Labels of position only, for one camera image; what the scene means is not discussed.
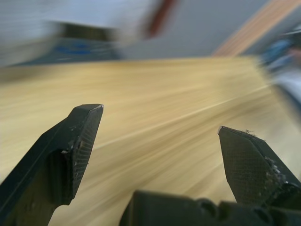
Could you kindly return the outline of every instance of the wooden table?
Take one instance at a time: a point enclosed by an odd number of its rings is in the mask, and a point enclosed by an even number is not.
[[[0,70],[0,181],[77,105],[104,104],[76,198],[51,226],[116,226],[135,189],[234,200],[220,125],[265,139],[301,175],[300,131],[252,58],[89,63]]]

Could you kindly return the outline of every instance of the light wood tabletop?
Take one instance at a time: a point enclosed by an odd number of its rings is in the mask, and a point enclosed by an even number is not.
[[[0,69],[0,181],[75,106],[104,104],[75,199],[51,226],[116,226],[135,189],[233,201],[217,130],[250,130],[300,178],[301,134],[253,58]]]

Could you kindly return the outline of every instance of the black object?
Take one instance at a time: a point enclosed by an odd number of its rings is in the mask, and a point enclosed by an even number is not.
[[[46,226],[74,198],[102,105],[82,105],[44,133],[0,186],[0,226]],[[120,226],[300,226],[301,183],[265,141],[219,130],[227,181],[238,203],[136,191]]]
[[[82,105],[40,136],[0,186],[0,226],[46,226],[84,175],[103,105]]]

